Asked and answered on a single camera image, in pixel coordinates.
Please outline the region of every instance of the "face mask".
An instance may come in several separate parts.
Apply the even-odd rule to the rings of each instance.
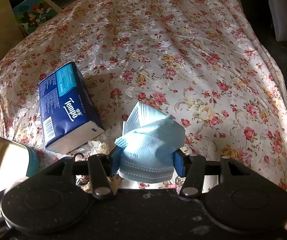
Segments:
[[[138,102],[115,144],[123,149],[119,175],[145,183],[170,180],[173,152],[185,144],[185,129],[157,109]]]

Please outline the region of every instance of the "metal tin lid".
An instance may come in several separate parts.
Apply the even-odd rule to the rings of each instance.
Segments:
[[[0,191],[26,176],[28,166],[27,147],[0,137]]]

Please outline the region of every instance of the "floral tablecloth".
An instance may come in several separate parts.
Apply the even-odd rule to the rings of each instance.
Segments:
[[[63,155],[43,150],[37,84],[69,61],[106,128],[96,140],[110,149],[141,101],[185,127],[187,154],[231,156],[287,190],[287,92],[238,0],[77,0],[10,50],[0,136],[34,148],[41,168]]]

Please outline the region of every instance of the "blue tissue package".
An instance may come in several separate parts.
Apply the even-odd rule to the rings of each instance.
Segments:
[[[47,150],[66,154],[104,132],[74,62],[60,67],[38,86]]]

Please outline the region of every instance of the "light blue label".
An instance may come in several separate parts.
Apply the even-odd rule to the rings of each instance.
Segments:
[[[65,67],[59,69],[56,72],[56,77],[60,97],[66,94],[73,87],[77,86],[71,64],[68,64]]]

